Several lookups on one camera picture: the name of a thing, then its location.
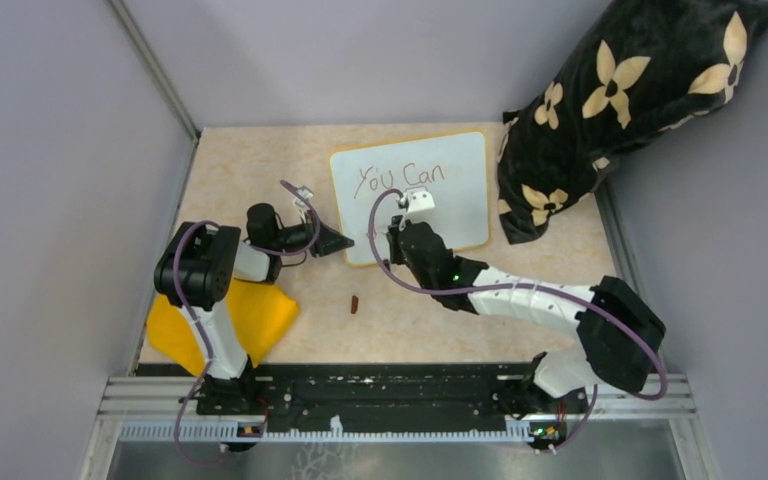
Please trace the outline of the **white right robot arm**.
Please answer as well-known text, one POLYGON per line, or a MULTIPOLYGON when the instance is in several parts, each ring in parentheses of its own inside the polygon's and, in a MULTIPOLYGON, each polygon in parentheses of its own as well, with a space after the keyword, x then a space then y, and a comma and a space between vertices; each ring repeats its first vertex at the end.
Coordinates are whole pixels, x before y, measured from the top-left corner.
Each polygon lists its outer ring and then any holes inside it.
POLYGON ((406 266, 414 291, 444 308, 496 315, 552 329, 572 346, 537 355, 523 398, 548 412, 562 396, 599 382, 643 397, 648 376, 665 370, 657 351, 666 327, 622 279, 605 276, 594 286, 541 283, 517 277, 447 248, 426 222, 392 218, 389 261, 406 266))

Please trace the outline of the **yellow-framed whiteboard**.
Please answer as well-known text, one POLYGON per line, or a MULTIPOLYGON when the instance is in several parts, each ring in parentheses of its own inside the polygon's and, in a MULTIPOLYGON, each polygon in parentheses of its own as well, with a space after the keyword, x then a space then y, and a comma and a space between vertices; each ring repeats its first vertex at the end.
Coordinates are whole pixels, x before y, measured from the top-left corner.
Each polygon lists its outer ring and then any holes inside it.
POLYGON ((447 247, 488 242, 487 137, 480 130, 342 150, 329 158, 341 233, 355 245, 345 252, 352 266, 375 263, 368 240, 373 202, 386 190, 427 193, 435 207, 422 213, 447 247))

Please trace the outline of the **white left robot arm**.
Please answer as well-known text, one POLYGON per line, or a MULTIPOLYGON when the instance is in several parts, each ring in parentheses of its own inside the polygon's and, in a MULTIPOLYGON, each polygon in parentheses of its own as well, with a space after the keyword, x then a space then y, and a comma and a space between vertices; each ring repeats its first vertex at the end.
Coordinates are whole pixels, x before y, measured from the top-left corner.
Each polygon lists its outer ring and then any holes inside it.
POLYGON ((237 414, 252 411, 260 388, 243 377, 298 317, 298 302, 277 286, 287 256, 320 258, 353 247, 306 206, 284 225, 268 203, 247 211, 244 229, 183 223, 154 272, 158 297, 147 320, 150 345, 193 375, 227 380, 220 392, 237 414))

